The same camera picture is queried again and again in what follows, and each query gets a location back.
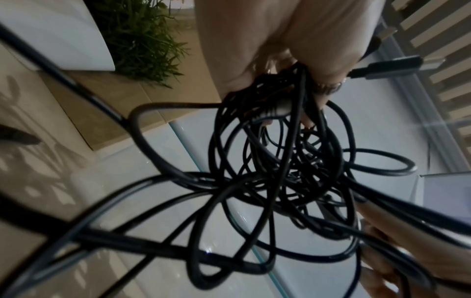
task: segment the black wire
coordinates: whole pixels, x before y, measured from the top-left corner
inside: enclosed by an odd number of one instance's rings
[[[435,278],[414,259],[390,244],[359,230],[355,204],[370,201],[393,216],[449,244],[469,248],[467,244],[443,234],[436,228],[471,235],[471,227],[467,224],[385,195],[355,180],[353,171],[400,176],[414,172],[416,166],[411,160],[396,154],[357,148],[353,128],[347,115],[340,107],[329,102],[327,107],[339,115],[347,132],[349,147],[342,149],[336,135],[328,127],[323,111],[317,107],[312,94],[312,80],[303,65],[296,63],[279,74],[262,75],[256,78],[252,86],[229,94],[221,104],[147,104],[135,108],[126,118],[64,74],[1,24],[0,39],[124,128],[142,153],[162,173],[115,191],[71,222],[32,210],[0,193],[2,220],[48,238],[0,284],[0,297],[15,297],[102,248],[144,256],[135,267],[101,295],[103,298],[115,296],[155,258],[184,261],[192,284],[199,289],[208,290],[220,285],[233,272],[246,274],[270,272],[275,266],[277,255],[310,263],[341,262],[356,255],[354,276],[344,295],[350,297],[361,274],[360,242],[371,246],[395,266],[402,280],[402,289],[406,291],[405,297],[410,296],[410,293],[407,293],[408,279],[431,290],[439,283],[471,292],[470,285]],[[290,113],[281,111],[278,106],[286,99],[291,102]],[[164,108],[217,108],[214,132],[208,151],[209,173],[183,172],[165,161],[147,143],[139,128],[139,118],[144,113]],[[315,128],[301,129],[299,118],[302,108],[315,123]],[[267,119],[279,121],[278,143],[270,138],[267,128],[262,125]],[[221,137],[223,133],[237,121],[236,128],[223,141]],[[228,159],[228,154],[235,137],[242,132],[247,135],[247,139],[242,150],[243,165],[236,172]],[[316,140],[309,141],[311,137],[315,137]],[[276,147],[275,154],[267,149],[268,143]],[[343,158],[345,153],[350,155],[347,161]],[[378,169],[359,165],[355,163],[357,153],[390,158],[403,163],[404,168]],[[161,203],[111,231],[98,230],[90,226],[100,216],[134,193],[169,181],[190,190],[191,193]],[[333,200],[333,194],[340,200]],[[157,242],[126,235],[128,231],[145,223],[159,212],[203,195],[211,197],[164,241]],[[252,231],[245,231],[239,225],[227,202],[230,198],[262,208]],[[309,214],[308,205],[311,203],[317,204],[322,216]],[[199,249],[207,220],[219,204],[230,225],[244,238],[244,243],[234,256],[207,253]],[[349,244],[343,252],[328,256],[306,255],[281,249],[276,244],[274,213],[289,217],[293,224],[304,229],[308,236],[314,233],[330,241],[348,241]],[[173,240],[192,223],[187,246],[172,244]],[[267,224],[269,242],[264,243],[258,239]],[[56,258],[57,252],[70,243],[78,244],[78,248]],[[268,251],[267,260],[261,264],[244,261],[244,257],[254,246]],[[200,270],[201,264],[218,267],[219,271],[205,275]]]

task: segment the skin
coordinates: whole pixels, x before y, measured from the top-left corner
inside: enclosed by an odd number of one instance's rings
[[[203,53],[219,96],[250,86],[269,69],[296,60],[321,83],[341,82],[365,52],[384,0],[196,0]],[[316,96],[319,107],[328,96]],[[308,119],[303,124],[312,126]],[[401,222],[370,203],[357,205],[366,233],[408,250],[438,277],[471,283],[471,254]],[[384,281],[396,283],[393,267],[363,247],[361,284],[373,298],[399,298]],[[436,293],[411,284],[414,298],[471,297],[438,287]]]

